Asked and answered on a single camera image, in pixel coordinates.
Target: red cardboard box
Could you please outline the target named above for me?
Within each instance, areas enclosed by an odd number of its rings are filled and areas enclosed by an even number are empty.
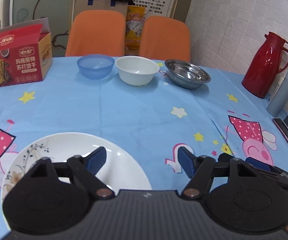
[[[42,81],[52,61],[46,18],[0,30],[0,87]]]

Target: blue plastic bowl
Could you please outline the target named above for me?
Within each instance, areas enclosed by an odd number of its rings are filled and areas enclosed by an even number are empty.
[[[91,54],[81,57],[77,64],[83,76],[89,79],[101,79],[111,73],[114,62],[112,57]]]

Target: cartoon print tablecloth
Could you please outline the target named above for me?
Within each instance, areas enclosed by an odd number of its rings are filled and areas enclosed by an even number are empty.
[[[154,190],[181,191],[188,182],[177,161],[180,146],[196,156],[251,156],[288,171],[288,145],[266,112],[268,102],[242,87],[242,75],[206,68],[211,82],[189,91],[174,85],[157,61],[161,70],[152,82],[132,87],[115,67],[103,80],[84,78],[77,59],[54,58],[43,82],[0,88],[0,187],[25,146],[69,131],[97,135],[126,150]],[[224,182],[215,179],[213,186]],[[7,231],[0,203],[0,238]]]

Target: chair backrest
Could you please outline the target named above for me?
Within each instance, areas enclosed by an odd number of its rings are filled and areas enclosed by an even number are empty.
[[[65,56],[124,55],[126,21],[110,10],[87,10],[78,14],[71,26]]]
[[[189,29],[185,23],[162,16],[149,17],[143,27],[139,56],[190,61]]]

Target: white star print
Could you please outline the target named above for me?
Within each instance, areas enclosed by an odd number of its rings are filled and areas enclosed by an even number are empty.
[[[184,108],[177,108],[175,106],[173,106],[173,111],[171,114],[176,115],[178,118],[182,118],[183,116],[187,115]]]

